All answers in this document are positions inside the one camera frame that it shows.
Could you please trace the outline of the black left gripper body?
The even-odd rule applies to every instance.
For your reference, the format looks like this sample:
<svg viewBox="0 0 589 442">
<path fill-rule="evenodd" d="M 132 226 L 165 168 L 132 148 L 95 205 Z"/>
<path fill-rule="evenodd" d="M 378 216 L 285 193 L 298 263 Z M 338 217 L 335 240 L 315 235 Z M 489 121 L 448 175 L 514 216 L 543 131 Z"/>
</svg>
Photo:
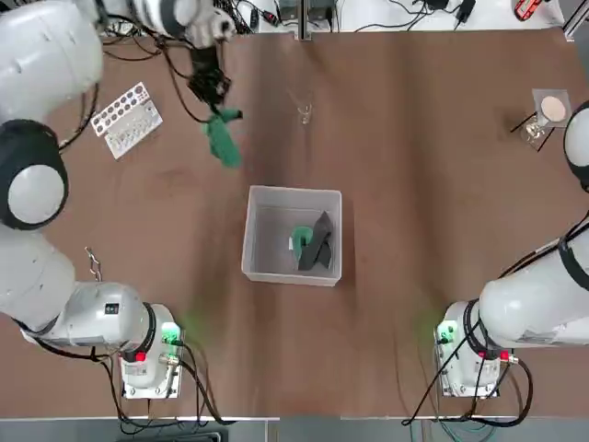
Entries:
<svg viewBox="0 0 589 442">
<path fill-rule="evenodd" d="M 192 49 L 191 66 L 193 80 L 221 81 L 224 77 L 216 45 Z"/>
</svg>

